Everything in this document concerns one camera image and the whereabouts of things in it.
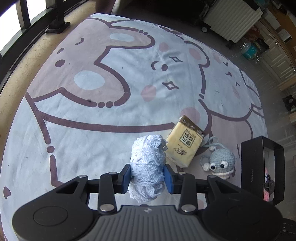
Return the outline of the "light blue yarn bundle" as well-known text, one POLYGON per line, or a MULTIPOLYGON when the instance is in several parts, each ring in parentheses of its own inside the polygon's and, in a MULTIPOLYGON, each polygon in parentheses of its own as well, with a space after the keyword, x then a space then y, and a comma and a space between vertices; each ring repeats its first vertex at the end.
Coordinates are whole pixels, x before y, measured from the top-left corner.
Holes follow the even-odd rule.
POLYGON ((138 203, 155 200, 165 188, 164 166, 167 141, 161 135, 137 138, 130 158, 131 181, 128 192, 138 203))

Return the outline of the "pink crochet bunny doll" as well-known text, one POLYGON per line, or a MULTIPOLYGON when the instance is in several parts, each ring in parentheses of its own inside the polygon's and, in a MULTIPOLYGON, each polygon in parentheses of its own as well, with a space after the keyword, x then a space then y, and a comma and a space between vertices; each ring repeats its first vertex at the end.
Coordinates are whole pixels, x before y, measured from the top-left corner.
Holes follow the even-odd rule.
POLYGON ((268 169, 265 167, 264 170, 264 190, 263 190, 263 200, 267 202, 272 202, 274 198, 274 187, 275 182, 272 180, 268 169))

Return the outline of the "yellow tissue pack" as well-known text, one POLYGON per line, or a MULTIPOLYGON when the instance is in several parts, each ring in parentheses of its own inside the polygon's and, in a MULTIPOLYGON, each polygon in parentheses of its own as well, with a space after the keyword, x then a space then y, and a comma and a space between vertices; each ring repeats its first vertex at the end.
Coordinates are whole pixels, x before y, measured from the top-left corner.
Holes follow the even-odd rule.
POLYGON ((204 136, 187 116, 181 116, 166 139, 166 157, 180 168, 188 168, 204 136))

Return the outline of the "grey crochet mouse toy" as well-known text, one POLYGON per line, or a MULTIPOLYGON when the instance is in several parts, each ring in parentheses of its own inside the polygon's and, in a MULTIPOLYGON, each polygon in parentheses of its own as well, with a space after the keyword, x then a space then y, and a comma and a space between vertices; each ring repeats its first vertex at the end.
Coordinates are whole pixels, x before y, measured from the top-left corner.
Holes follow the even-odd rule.
POLYGON ((208 144, 204 145, 211 152, 210 156, 203 156, 200 165, 205 172, 211 172, 212 175, 218 176, 223 180, 230 178, 235 172, 236 156, 219 143, 217 137, 210 137, 208 144))

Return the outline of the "black cardboard box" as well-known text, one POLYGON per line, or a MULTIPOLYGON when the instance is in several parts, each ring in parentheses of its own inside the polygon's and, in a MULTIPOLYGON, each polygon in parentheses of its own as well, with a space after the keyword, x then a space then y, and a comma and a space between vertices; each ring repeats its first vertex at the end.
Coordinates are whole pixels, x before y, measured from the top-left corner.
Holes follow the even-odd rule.
POLYGON ((285 196, 284 148, 264 136, 241 143, 241 188, 263 199, 265 167, 275 182, 274 198, 277 205, 285 196))

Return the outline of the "cartoon bear bed sheet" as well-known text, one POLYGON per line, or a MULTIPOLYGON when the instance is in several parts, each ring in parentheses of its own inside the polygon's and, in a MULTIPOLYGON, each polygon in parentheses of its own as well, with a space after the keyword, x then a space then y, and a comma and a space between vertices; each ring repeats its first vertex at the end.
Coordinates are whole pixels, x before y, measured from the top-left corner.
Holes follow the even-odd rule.
POLYGON ((43 64, 20 102, 1 165, 1 222, 78 175, 96 179, 130 161, 133 142, 168 136, 187 116, 236 156, 267 129, 254 82, 205 42, 160 25, 94 14, 43 64))

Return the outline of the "black shoes on floor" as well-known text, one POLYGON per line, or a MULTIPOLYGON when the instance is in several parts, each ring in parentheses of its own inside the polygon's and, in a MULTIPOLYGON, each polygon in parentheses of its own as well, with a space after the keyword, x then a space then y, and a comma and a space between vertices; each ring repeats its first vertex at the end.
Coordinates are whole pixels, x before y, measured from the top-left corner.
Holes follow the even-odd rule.
POLYGON ((284 103, 287 111, 289 111, 290 113, 295 112, 296 99, 292 95, 286 96, 282 100, 283 100, 283 103, 284 103))

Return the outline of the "large clear water bottle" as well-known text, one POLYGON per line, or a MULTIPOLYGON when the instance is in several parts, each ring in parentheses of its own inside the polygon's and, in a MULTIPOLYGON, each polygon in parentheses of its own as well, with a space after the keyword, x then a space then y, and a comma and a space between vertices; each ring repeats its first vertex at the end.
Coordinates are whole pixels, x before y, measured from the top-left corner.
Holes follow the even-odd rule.
POLYGON ((248 39, 242 38, 240 42, 241 54, 247 59, 254 62, 259 62, 261 60, 261 54, 259 48, 250 42, 248 39))

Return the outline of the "cream kitchen cabinets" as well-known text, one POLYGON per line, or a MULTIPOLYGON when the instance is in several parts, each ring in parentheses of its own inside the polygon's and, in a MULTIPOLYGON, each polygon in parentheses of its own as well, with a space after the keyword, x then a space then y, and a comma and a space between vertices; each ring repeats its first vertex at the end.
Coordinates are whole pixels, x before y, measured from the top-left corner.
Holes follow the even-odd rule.
POLYGON ((276 29, 266 19, 267 16, 268 14, 264 13, 255 24, 262 39, 269 46, 263 54, 263 63, 275 77, 280 90, 284 91, 295 85, 295 60, 276 29))

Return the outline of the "white oil radiator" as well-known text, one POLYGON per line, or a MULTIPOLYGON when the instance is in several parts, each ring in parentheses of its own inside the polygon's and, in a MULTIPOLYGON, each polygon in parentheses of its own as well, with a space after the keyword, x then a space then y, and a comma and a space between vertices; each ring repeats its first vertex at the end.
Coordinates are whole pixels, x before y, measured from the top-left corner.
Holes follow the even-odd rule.
POLYGON ((204 23, 227 41, 237 43, 262 15, 260 7, 253 9, 245 1, 219 0, 205 16, 204 23))

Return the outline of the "black window railing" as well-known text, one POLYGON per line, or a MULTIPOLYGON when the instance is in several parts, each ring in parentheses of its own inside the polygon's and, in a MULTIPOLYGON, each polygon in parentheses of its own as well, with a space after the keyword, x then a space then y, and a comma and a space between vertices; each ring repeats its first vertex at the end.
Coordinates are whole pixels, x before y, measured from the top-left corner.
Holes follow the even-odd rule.
POLYGON ((27 1, 1 1, 1 15, 16 6, 20 30, 1 49, 1 89, 21 59, 44 33, 60 34, 70 23, 65 16, 86 1, 45 1, 46 8, 30 19, 27 1))

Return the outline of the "brown curtain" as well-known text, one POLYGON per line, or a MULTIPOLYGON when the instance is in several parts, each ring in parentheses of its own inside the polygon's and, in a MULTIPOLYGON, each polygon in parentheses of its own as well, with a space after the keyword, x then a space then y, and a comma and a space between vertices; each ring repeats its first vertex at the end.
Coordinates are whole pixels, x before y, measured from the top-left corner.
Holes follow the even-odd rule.
POLYGON ((112 15, 115 14, 120 6, 117 0, 96 0, 95 13, 112 15))

